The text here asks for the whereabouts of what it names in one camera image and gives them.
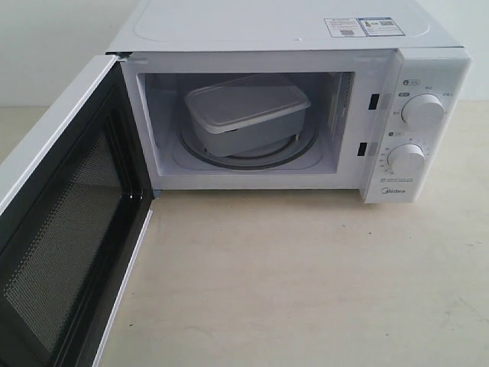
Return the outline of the white microwave oven body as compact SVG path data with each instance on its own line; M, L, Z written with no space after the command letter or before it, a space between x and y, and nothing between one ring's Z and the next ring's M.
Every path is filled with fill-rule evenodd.
M402 37L333 38L325 18L391 17ZM143 1L110 43L122 61L154 191L356 190L365 203L418 199L471 65L464 48L415 1ZM193 125L194 89L276 73L311 102L314 145L287 164L235 171L206 164L180 144ZM409 130L401 111L433 94L445 116ZM414 144L417 174L395 174L388 154Z

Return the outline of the white upper control knob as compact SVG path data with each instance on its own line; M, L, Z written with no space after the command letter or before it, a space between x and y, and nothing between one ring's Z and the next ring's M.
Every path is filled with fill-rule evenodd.
M410 99L401 111L401 117L407 128L423 131L440 124L445 110L437 96L421 94Z

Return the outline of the white microwave door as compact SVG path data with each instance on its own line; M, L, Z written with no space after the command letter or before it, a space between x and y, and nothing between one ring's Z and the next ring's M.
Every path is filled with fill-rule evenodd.
M115 55L94 57L1 165L1 364L99 363L153 190Z

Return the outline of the blue white warning sticker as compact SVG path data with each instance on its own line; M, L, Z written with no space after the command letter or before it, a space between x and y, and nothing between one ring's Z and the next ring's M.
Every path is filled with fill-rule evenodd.
M333 38L405 36L391 17L325 18L324 22Z

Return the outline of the white lidded plastic container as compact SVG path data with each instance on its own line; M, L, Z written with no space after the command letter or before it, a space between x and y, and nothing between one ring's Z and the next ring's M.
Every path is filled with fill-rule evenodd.
M191 122L203 147L228 157L282 141L303 130L311 102L286 77L259 73L189 92Z

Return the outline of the white lower control knob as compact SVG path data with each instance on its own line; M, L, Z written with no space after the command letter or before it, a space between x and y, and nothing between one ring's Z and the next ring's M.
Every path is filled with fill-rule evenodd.
M414 144L398 146L387 156L389 168L398 175L417 174L424 168L425 162L421 147Z

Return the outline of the white control knob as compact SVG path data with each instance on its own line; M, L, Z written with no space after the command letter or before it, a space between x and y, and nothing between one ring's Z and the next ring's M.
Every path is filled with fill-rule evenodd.
M410 99L401 111L401 117L407 128L423 131L440 124L445 110L437 96L421 94Z
M389 168L398 175L417 174L424 168L425 162L421 147L414 144L398 146L387 156Z

